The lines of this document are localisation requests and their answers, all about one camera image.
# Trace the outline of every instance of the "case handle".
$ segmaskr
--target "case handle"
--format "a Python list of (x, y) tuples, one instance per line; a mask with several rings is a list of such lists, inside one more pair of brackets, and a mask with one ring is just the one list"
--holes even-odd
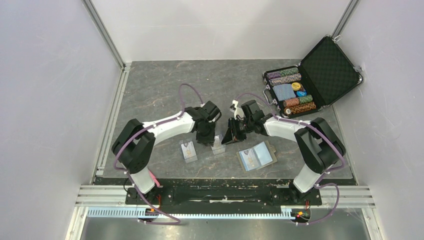
[(270, 102), (270, 99), (268, 98), (267, 94), (265, 93), (265, 91), (266, 91), (266, 90), (268, 90), (268, 92), (269, 92), (269, 91), (270, 91), (270, 86), (266, 85), (266, 86), (265, 86), (265, 89), (262, 91), (263, 96), (265, 97), (265, 99), (266, 99), (266, 101), (268, 102), (268, 104), (275, 104), (275, 105), (277, 105), (277, 100), (275, 100), (275, 99), (273, 99), (273, 100)]

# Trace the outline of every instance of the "gray marbled surface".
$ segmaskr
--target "gray marbled surface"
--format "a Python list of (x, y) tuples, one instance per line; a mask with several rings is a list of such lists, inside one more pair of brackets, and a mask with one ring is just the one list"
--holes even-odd
[[(125, 87), (122, 104), (116, 121), (112, 143), (116, 140), (125, 124), (133, 118), (140, 122), (159, 120), (176, 114), (180, 109), (178, 87), (181, 83), (193, 85), (205, 102), (212, 101), (222, 112), (216, 132), (225, 134), (228, 118), (232, 116), (229, 106), (241, 93), (255, 93), (262, 96), (264, 71), (291, 66), (298, 59), (259, 59), (259, 60), (192, 60), (192, 61), (142, 61), (133, 62)], [(200, 102), (196, 94), (184, 87), (183, 96), (186, 106), (196, 107)], [(254, 97), (244, 96), (240, 103)], [(257, 100), (265, 114), (269, 108)], [(302, 116), (302, 120), (322, 117), (340, 136), (339, 126), (333, 108)], [(198, 160), (186, 163), (179, 141), (191, 138)], [(255, 133), (247, 135), (247, 140), (226, 145), (225, 152), (214, 155), (210, 147), (195, 141), (195, 133), (181, 134), (160, 142), (153, 149), (148, 164), (158, 178), (294, 178), (304, 160), (297, 143), (278, 138), (265, 137)], [(253, 147), (268, 140), (276, 148), (278, 162), (261, 169), (244, 173), (236, 152)], [(123, 173), (113, 169), (114, 155), (109, 151), (103, 176), (122, 178)], [(352, 178), (349, 167), (333, 172), (329, 178)]]

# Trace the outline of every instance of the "white wall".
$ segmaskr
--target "white wall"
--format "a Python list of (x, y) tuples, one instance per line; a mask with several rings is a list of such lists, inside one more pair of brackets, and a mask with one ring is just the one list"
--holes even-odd
[(423, 1), (361, 1), (340, 41), (365, 81), (337, 115), (391, 240), (424, 234), (423, 10)]
[(349, 0), (93, 0), (125, 61), (302, 59)]
[(0, 1), (0, 239), (64, 239), (120, 69), (79, 0)]

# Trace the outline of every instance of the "poker chip case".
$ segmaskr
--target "poker chip case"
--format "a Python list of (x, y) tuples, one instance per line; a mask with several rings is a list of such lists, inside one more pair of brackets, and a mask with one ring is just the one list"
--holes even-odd
[[(283, 101), (277, 98), (269, 75), (292, 68), (297, 68), (298, 73), (301, 74), (301, 80), (296, 82), (302, 84), (308, 95), (312, 95), (315, 109), (296, 114), (285, 113)], [(264, 96), (270, 104), (277, 105), (279, 114), (284, 118), (316, 113), (330, 106), (363, 82), (361, 74), (329, 35), (321, 39), (298, 65), (269, 70), (264, 72), (262, 77), (265, 84)], [(266, 91), (269, 92), (272, 100), (267, 96)]]

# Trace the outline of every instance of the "black case lid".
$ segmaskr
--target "black case lid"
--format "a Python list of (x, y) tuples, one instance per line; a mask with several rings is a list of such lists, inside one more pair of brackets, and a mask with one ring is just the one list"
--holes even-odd
[(340, 47), (325, 36), (301, 61), (325, 105), (331, 105), (362, 79)]

